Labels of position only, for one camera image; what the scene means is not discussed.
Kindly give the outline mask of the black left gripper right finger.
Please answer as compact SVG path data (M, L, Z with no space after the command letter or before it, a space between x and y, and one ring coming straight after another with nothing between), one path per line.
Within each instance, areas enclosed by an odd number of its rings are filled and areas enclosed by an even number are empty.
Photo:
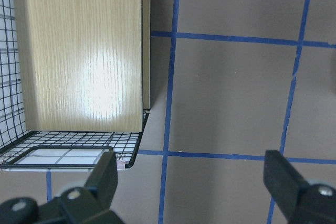
M335 187L305 179L278 150L265 151L263 182L287 223L335 223Z

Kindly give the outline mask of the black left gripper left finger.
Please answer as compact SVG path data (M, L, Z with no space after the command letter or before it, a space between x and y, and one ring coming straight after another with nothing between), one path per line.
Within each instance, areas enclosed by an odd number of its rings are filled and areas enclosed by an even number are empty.
M1 223L123 223L110 209L117 186L116 155L104 152L84 186L40 206L30 197L11 198L1 203Z

